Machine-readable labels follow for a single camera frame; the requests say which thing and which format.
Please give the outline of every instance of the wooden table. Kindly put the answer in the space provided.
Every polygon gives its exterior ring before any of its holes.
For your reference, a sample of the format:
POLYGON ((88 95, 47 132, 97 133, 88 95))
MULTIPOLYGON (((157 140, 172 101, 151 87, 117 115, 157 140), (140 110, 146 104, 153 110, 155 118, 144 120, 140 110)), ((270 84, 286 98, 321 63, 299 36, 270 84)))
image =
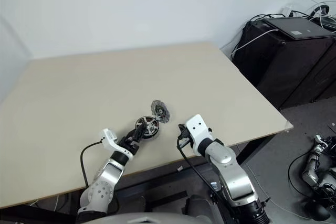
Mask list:
MULTIPOLYGON (((195 114, 228 146, 292 127, 208 42, 33 60, 0 108, 0 207, 83 187, 81 150, 106 127, 124 136, 153 100, 171 119, 126 174, 181 159, 177 125, 195 114)), ((109 156, 85 152, 88 181, 109 156)))

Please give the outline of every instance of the laptop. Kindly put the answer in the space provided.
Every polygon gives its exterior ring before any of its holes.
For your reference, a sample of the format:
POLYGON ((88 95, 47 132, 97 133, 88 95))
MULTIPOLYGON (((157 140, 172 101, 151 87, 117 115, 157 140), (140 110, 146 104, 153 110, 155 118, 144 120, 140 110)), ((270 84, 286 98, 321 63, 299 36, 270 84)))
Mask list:
POLYGON ((295 40, 336 36, 306 18, 267 18, 263 21, 295 40))

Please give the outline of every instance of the black cabinet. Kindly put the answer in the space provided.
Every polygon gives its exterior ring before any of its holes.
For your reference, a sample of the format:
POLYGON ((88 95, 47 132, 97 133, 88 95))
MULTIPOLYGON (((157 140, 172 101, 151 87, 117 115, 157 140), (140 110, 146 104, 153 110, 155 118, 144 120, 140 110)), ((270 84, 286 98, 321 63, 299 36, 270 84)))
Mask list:
MULTIPOLYGON (((271 28, 262 20, 246 25, 238 47, 271 28)), ((336 79, 333 38, 293 40, 272 31, 235 53, 233 63, 278 109, 315 100, 336 79)))

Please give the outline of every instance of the white wall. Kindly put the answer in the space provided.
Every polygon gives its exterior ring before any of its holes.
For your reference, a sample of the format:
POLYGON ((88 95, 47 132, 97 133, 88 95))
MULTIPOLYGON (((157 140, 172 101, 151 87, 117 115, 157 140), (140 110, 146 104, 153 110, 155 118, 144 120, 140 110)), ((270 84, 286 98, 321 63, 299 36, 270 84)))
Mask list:
POLYGON ((31 53, 0 15, 0 104, 31 58, 31 53))
POLYGON ((35 58, 149 45, 229 42, 259 13, 308 0, 2 0, 2 15, 35 58))

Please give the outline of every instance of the desk leg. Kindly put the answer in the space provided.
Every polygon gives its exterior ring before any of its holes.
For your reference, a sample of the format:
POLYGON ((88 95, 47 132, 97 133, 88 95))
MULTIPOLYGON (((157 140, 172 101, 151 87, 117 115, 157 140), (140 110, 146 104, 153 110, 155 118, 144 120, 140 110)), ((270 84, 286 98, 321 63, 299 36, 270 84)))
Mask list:
POLYGON ((239 165, 245 165, 254 155, 257 154, 273 137, 265 136, 259 139, 250 141, 241 153, 237 156, 237 162, 239 165))
POLYGON ((37 207, 19 205, 0 210, 0 220, 23 222, 29 224, 75 223, 76 216, 61 214, 37 207))

